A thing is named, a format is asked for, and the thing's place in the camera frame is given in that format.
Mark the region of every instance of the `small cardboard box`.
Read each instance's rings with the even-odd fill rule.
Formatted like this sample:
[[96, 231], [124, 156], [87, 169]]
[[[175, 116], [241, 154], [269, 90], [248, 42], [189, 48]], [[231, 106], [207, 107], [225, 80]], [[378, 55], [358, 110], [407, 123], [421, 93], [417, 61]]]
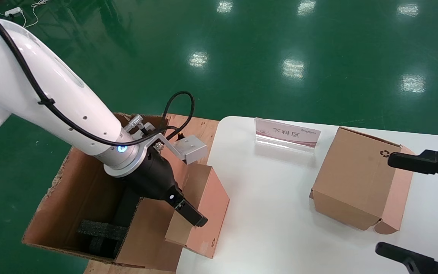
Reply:
[[[131, 116], [117, 118], [125, 125]], [[160, 117], [145, 116], [144, 122], [156, 127]], [[71, 148], [22, 242], [113, 265], [162, 271], [176, 271], [183, 247], [212, 258], [229, 198], [212, 167], [187, 166], [167, 148], [161, 155], [172, 165], [184, 196], [208, 218], [203, 227], [190, 225], [165, 201], [144, 198], [114, 260], [87, 253], [89, 237], [77, 233], [80, 222], [110, 222], [124, 184], [107, 175], [99, 160]]]
[[388, 166], [390, 153], [412, 151], [340, 127], [311, 190], [315, 209], [361, 230], [400, 230], [413, 172]]

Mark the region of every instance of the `green epoxy floor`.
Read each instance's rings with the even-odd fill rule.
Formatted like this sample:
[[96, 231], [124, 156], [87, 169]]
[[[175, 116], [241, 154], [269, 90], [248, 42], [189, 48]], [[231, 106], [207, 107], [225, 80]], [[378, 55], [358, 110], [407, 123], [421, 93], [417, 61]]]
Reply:
[[[31, 23], [32, 3], [0, 12], [20, 6]], [[202, 118], [438, 134], [435, 0], [51, 0], [36, 13], [30, 31], [112, 111], [161, 114], [189, 90]], [[85, 269], [20, 243], [68, 148], [16, 117], [0, 128], [0, 273]]]

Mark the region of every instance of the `cardboard box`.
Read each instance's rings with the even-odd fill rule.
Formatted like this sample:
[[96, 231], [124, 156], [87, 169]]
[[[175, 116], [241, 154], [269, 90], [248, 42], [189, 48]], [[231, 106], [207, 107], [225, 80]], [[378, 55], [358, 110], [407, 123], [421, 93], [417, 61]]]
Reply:
[[390, 153], [412, 151], [340, 127], [311, 190], [315, 209], [361, 230], [400, 230], [413, 172], [388, 166]]
[[[131, 118], [125, 114], [117, 117], [123, 125]], [[144, 122], [158, 126], [160, 117], [146, 116]], [[107, 175], [100, 161], [71, 148], [22, 242], [113, 265], [162, 271], [176, 271], [183, 247], [212, 258], [229, 198], [212, 167], [187, 166], [167, 148], [162, 156], [172, 165], [185, 197], [209, 219], [203, 227], [189, 225], [165, 201], [144, 198], [114, 260], [86, 253], [89, 236], [77, 233], [80, 222], [110, 222], [124, 184]]]

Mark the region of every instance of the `white table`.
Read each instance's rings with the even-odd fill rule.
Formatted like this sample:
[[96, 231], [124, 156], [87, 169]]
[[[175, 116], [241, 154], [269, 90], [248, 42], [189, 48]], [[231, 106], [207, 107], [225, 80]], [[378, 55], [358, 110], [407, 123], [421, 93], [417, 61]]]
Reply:
[[[438, 261], [438, 175], [414, 174], [401, 230], [360, 231], [315, 211], [310, 188], [337, 126], [287, 122], [321, 130], [315, 156], [255, 146], [254, 119], [219, 123], [208, 165], [231, 198], [214, 259], [184, 250], [178, 274], [407, 274], [376, 255], [385, 241]], [[355, 128], [419, 154], [438, 151], [438, 135]]]

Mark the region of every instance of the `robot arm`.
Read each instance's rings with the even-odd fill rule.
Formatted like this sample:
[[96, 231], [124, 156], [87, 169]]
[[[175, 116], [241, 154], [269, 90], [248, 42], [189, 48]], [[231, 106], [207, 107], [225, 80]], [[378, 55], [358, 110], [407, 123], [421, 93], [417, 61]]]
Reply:
[[[37, 89], [30, 83], [27, 71], [22, 69], [21, 59], [15, 58], [14, 47], [10, 49], [8, 38], [5, 40], [3, 34], [7, 34], [18, 48], [47, 97], [46, 102], [35, 92]], [[193, 109], [193, 97], [188, 92], [176, 95], [183, 93], [191, 97]], [[55, 111], [63, 114], [63, 118], [56, 116]], [[155, 149], [160, 142], [189, 164], [205, 156], [205, 144], [189, 136], [172, 145], [160, 133], [165, 128], [150, 133], [144, 129], [140, 116], [130, 121], [125, 130], [99, 97], [46, 45], [21, 26], [0, 19], [0, 125], [10, 114], [34, 123], [96, 157], [103, 162], [109, 175], [123, 179], [140, 196], [167, 201], [191, 224], [201, 227], [207, 222], [207, 218], [185, 199], [170, 164]], [[134, 126], [141, 130], [132, 136], [128, 131]], [[134, 145], [110, 145], [123, 143]]]

